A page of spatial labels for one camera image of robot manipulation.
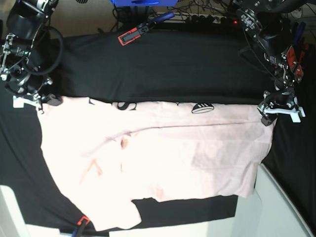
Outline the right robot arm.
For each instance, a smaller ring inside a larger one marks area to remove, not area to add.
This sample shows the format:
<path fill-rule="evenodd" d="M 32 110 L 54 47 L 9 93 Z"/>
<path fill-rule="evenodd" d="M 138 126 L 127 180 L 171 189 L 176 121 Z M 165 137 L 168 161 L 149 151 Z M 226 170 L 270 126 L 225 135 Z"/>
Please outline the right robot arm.
<path fill-rule="evenodd" d="M 56 0 L 17 0 L 8 15 L 0 46 L 0 79 L 14 108 L 28 104 L 42 112 L 43 104 L 62 104 L 62 98 L 50 90 L 50 73 L 60 64 L 64 49 L 63 36 L 50 25 L 57 4 Z M 54 60 L 46 53 L 50 33 L 59 41 Z"/>

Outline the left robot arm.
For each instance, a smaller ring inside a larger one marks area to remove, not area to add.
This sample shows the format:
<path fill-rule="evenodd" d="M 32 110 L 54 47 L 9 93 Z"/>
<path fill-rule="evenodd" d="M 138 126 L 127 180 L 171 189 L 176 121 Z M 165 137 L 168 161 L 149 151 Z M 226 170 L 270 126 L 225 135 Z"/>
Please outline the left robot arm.
<path fill-rule="evenodd" d="M 294 123 L 304 118 L 295 88 L 310 66 L 309 56 L 315 49 L 304 42 L 306 23 L 290 22 L 286 15 L 298 10 L 305 0 L 239 0 L 236 14 L 248 48 L 262 51 L 255 57 L 274 80 L 275 92 L 265 91 L 257 109 L 261 122 L 271 125 L 280 114 L 289 115 Z"/>

